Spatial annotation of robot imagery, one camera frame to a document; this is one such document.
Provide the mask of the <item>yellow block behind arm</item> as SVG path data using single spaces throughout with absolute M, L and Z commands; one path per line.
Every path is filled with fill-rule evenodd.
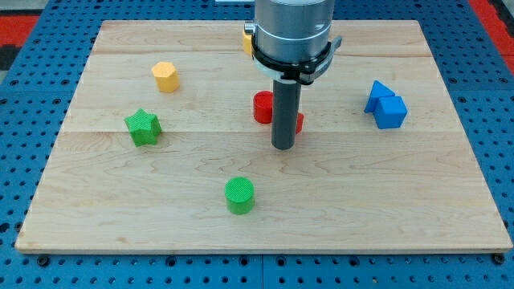
M 252 56 L 252 35 L 247 34 L 245 31 L 242 32 L 243 37 L 243 51 Z

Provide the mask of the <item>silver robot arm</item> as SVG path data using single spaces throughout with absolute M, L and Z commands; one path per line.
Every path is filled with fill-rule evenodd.
M 284 63 L 318 56 L 328 45 L 334 5 L 334 0 L 256 0 L 257 50 Z

